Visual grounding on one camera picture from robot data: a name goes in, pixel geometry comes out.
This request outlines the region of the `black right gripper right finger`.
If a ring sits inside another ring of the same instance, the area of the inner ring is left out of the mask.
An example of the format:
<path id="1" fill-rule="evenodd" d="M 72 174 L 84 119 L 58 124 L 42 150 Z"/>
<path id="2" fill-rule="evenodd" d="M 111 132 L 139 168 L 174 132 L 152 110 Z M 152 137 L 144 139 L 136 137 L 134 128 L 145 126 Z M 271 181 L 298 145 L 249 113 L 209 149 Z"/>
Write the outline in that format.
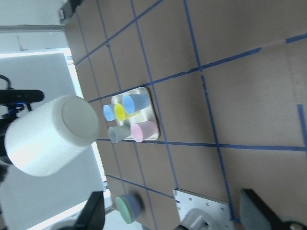
<path id="1" fill-rule="evenodd" d="M 240 220 L 246 230 L 282 230 L 283 222 L 253 189 L 240 191 Z"/>

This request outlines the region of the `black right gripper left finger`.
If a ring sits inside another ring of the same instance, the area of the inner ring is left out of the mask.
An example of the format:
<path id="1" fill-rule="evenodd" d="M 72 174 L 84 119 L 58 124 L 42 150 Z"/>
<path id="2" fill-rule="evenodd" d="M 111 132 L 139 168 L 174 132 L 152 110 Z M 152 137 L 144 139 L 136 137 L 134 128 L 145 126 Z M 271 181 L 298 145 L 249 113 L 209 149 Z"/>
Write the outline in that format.
<path id="1" fill-rule="evenodd" d="M 105 224 L 103 191 L 92 192 L 74 223 L 73 230 L 102 230 Z"/>

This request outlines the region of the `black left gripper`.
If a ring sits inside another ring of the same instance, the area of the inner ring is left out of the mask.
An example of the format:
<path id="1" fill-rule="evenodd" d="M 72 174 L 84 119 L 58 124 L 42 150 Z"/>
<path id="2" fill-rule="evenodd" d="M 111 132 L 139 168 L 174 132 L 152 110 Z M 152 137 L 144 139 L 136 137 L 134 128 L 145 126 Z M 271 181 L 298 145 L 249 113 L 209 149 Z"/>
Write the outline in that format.
<path id="1" fill-rule="evenodd" d="M 5 134 L 9 125 L 14 121 L 14 116 L 5 114 L 0 119 L 0 163 L 4 165 L 12 165 L 5 149 Z"/>

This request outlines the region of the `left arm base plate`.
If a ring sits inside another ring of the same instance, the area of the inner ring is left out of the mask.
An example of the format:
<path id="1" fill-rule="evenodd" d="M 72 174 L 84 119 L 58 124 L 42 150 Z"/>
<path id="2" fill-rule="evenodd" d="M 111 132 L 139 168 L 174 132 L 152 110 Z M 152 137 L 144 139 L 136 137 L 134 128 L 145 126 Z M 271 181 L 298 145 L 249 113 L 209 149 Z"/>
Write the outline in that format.
<path id="1" fill-rule="evenodd" d="M 175 189 L 180 223 L 177 230 L 234 230 L 229 204 L 225 201 Z"/>

